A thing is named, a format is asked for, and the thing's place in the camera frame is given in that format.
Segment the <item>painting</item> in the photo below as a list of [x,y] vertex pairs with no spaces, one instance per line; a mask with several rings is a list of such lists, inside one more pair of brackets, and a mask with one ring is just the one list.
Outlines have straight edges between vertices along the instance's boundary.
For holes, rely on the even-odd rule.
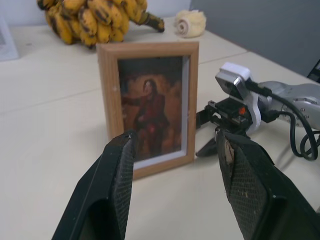
[[131,129],[138,135],[134,178],[192,162],[199,44],[115,43],[97,50],[108,135]]

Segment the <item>bunch of bananas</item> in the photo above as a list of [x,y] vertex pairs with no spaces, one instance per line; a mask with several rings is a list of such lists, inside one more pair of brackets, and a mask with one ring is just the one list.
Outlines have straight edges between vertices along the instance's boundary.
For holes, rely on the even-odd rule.
[[147,25],[158,32],[164,21],[147,10],[147,0],[37,0],[45,19],[66,44],[81,41],[88,48],[96,43],[123,42],[129,22]]

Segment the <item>table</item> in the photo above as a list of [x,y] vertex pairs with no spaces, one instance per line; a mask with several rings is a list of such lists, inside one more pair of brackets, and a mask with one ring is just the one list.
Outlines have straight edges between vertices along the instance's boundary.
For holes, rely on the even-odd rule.
[[[165,22],[163,35],[133,27],[127,40],[185,41],[174,35],[172,18]],[[78,180],[109,141],[97,57],[82,46],[63,45],[46,26],[17,27],[12,33],[21,59],[0,63],[0,239],[51,239]],[[197,40],[197,110],[227,97],[214,75],[228,61],[250,68],[257,82],[309,82],[212,33]],[[278,163],[289,143],[289,127],[281,121],[263,124],[252,139]],[[209,125],[197,133],[196,150],[213,130]],[[297,138],[302,135],[301,129]],[[291,152],[284,156],[281,165]],[[283,171],[317,209],[319,161],[294,158]],[[126,239],[209,238],[243,239],[216,156],[133,183]]]

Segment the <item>white wall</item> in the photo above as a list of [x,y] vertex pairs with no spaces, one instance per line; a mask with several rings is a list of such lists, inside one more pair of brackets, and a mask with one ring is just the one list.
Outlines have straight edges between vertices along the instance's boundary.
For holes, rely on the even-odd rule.
[[[191,0],[148,0],[148,11],[159,17],[171,17],[189,9]],[[0,0],[0,10],[11,26],[45,24],[37,0]]]

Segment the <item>picture frame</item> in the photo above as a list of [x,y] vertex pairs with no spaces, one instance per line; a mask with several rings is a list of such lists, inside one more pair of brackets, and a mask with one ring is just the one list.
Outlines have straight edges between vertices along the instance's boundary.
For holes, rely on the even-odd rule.
[[97,45],[109,139],[138,133],[133,179],[195,159],[199,42]]

